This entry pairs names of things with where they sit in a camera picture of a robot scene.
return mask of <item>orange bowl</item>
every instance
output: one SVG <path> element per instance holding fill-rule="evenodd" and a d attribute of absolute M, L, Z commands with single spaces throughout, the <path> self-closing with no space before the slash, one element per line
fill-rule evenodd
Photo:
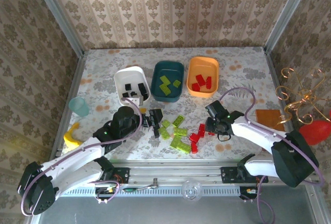
<path fill-rule="evenodd" d="M 219 73 L 219 64 L 216 59 L 211 57 L 201 57 L 201 56 L 192 58 L 188 68 L 188 75 L 186 81 L 188 92 L 192 96 L 198 96 L 204 98 L 212 97 L 213 94 L 218 89 L 218 73 Z M 197 79 L 195 77 L 199 74 L 202 75 L 205 81 L 207 77 L 212 78 L 211 89 L 207 89 L 206 85 L 201 86 L 200 91 L 194 91 L 192 89 L 192 84 L 197 83 Z"/>

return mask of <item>table surface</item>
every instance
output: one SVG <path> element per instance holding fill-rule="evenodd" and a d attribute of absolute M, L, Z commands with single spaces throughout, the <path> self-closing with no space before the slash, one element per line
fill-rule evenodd
<path fill-rule="evenodd" d="M 212 98 L 193 97 L 186 88 L 190 59 L 195 56 L 215 58 L 219 63 L 219 87 Z M 73 137 L 85 141 L 92 136 L 120 107 L 114 74 L 123 68 L 139 66 L 144 70 L 149 86 L 154 67 L 159 61 L 178 61 L 184 64 L 183 92 L 175 103 L 157 102 L 153 97 L 147 109 L 161 108 L 163 120 L 173 122 L 180 114 L 185 117 L 181 128 L 187 128 L 189 135 L 197 133 L 199 124 L 208 117 L 205 106 L 219 99 L 228 89 L 247 87 L 254 91 L 257 104 L 249 116 L 255 120 L 255 109 L 280 109 L 275 87 L 270 75 L 265 54 L 261 47 L 245 48 L 165 48 L 165 49 L 121 49 L 91 50 L 87 56 L 80 82 L 78 96 L 83 97 L 89 108 L 87 117 L 72 114 L 70 125 L 80 123 Z M 232 112 L 245 112 L 252 103 L 252 96 L 244 91 L 236 91 L 226 96 L 222 104 Z M 132 139 L 106 155 L 108 159 L 217 159 L 221 161 L 240 160 L 250 153 L 259 153 L 261 148 L 239 137 L 228 142 L 218 141 L 216 136 L 206 135 L 198 142 L 197 154 L 185 154 L 170 147 L 172 138 L 154 138 L 153 130 L 142 128 Z M 182 138 L 190 144 L 188 137 Z M 63 153 L 68 151 L 64 146 Z"/>

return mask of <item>red block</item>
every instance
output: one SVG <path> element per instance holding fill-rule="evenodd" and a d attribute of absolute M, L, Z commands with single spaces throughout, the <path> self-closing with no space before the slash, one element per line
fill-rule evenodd
<path fill-rule="evenodd" d="M 199 138 L 199 135 L 197 135 L 196 133 L 192 133 L 190 136 L 190 141 L 192 141 L 192 143 L 197 143 L 199 141 Z"/>
<path fill-rule="evenodd" d="M 200 91 L 199 84 L 198 83 L 192 84 L 192 90 L 194 90 L 194 91 Z"/>
<path fill-rule="evenodd" d="M 205 80 L 203 79 L 202 75 L 199 74 L 195 77 L 197 79 L 197 82 L 199 84 L 199 86 L 203 86 L 203 85 L 206 85 L 206 82 Z"/>
<path fill-rule="evenodd" d="M 207 89 L 211 89 L 212 88 L 212 77 L 207 77 L 206 88 Z"/>
<path fill-rule="evenodd" d="M 205 124 L 200 124 L 198 135 L 201 138 L 205 137 Z"/>
<path fill-rule="evenodd" d="M 195 154 L 198 152 L 198 147 L 197 147 L 197 144 L 192 142 L 191 143 L 191 148 L 192 148 L 192 153 Z"/>

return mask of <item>gold wire ornament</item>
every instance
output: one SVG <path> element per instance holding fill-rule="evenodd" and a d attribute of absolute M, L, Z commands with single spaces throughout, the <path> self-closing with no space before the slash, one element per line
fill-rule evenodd
<path fill-rule="evenodd" d="M 287 115 L 287 117 L 285 115 L 282 115 L 280 118 L 282 119 L 282 121 L 280 121 L 278 124 L 282 124 L 285 122 L 288 122 L 289 120 L 292 119 L 293 115 L 290 111 L 293 111 L 298 119 L 299 122 L 303 123 L 303 124 L 311 124 L 313 122 L 313 117 L 311 114 L 304 114 L 303 116 L 300 117 L 299 115 L 299 110 L 302 106 L 312 106 L 314 109 L 316 109 L 317 112 L 319 112 L 328 122 L 331 122 L 331 120 L 329 118 L 327 118 L 316 106 L 316 102 L 319 100 L 324 100 L 324 101 L 330 101 L 331 99 L 324 99 L 324 98 L 319 98 L 316 96 L 315 91 L 318 87 L 321 86 L 321 84 L 325 81 L 325 74 L 324 72 L 322 72 L 320 69 L 316 69 L 316 68 L 312 68 L 310 70 L 310 75 L 313 78 L 320 78 L 321 80 L 318 82 L 318 84 L 313 88 L 313 89 L 306 89 L 302 86 L 301 84 L 301 79 L 299 77 L 299 75 L 296 73 L 296 71 L 292 68 L 283 68 L 281 70 L 281 74 L 284 78 L 291 78 L 291 73 L 295 74 L 295 77 L 300 85 L 300 91 L 295 92 L 292 89 L 286 87 L 286 86 L 278 86 L 276 88 L 276 95 L 278 97 L 278 99 L 280 100 L 284 100 L 287 101 L 289 99 L 289 95 L 287 92 L 291 92 L 297 96 L 300 97 L 299 101 L 295 101 L 295 102 L 291 102 L 289 104 L 287 104 L 284 108 L 284 112 Z"/>

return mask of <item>yellow banana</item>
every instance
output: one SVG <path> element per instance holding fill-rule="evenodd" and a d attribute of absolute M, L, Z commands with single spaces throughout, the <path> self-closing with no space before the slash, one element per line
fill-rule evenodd
<path fill-rule="evenodd" d="M 75 140 L 72 138 L 72 132 L 75 129 L 79 128 L 79 123 L 76 122 L 74 123 L 71 128 L 63 135 L 63 139 L 66 142 L 66 145 L 69 147 L 70 150 L 73 150 L 75 148 L 77 148 L 78 146 L 80 146 L 83 142 L 80 142 L 79 140 Z"/>

